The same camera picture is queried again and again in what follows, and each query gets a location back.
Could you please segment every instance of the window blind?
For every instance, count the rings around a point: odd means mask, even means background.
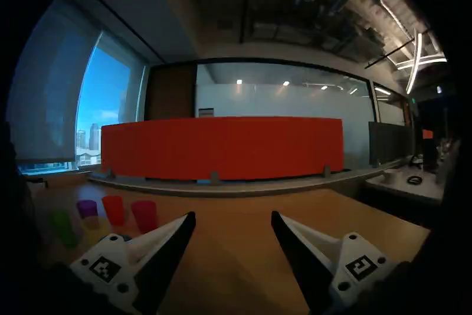
[[[19,163],[74,161],[82,78],[100,35],[78,10],[55,0],[15,70],[6,119]]]
[[[120,106],[119,123],[137,121],[137,109],[139,104],[139,93],[143,80],[146,62],[127,45],[118,42],[114,37],[106,32],[102,33],[97,47],[117,61],[129,68],[129,81],[126,92],[123,93],[124,105]]]

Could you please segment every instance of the red room divider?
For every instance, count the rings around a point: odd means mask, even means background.
[[[158,179],[285,178],[343,169],[339,119],[210,117],[103,126],[101,165]]]

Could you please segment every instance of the red cup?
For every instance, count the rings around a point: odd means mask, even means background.
[[[137,201],[131,204],[131,210],[135,216],[137,227],[145,234],[158,227],[158,214],[156,204],[153,201]]]
[[[101,199],[111,225],[124,224],[124,207],[121,196],[105,196]]]

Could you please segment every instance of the window sill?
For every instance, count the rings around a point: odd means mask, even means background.
[[[78,175],[82,173],[98,172],[100,171],[100,167],[101,167],[101,164],[85,165],[85,166],[80,166],[76,170],[58,170],[58,171],[51,171],[51,172],[22,173],[22,175],[26,177],[32,176],[34,178],[46,179],[50,176]]]
[[[48,188],[65,187],[71,185],[80,185],[87,182],[89,174],[100,169],[100,165],[81,166],[77,170],[69,170],[54,173],[43,173],[42,175],[25,175],[32,179],[42,178],[48,184]]]

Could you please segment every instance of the pink cup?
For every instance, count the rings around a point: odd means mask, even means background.
[[[153,201],[137,201],[131,204],[131,211],[135,216],[137,227],[145,234],[158,227],[158,214]]]

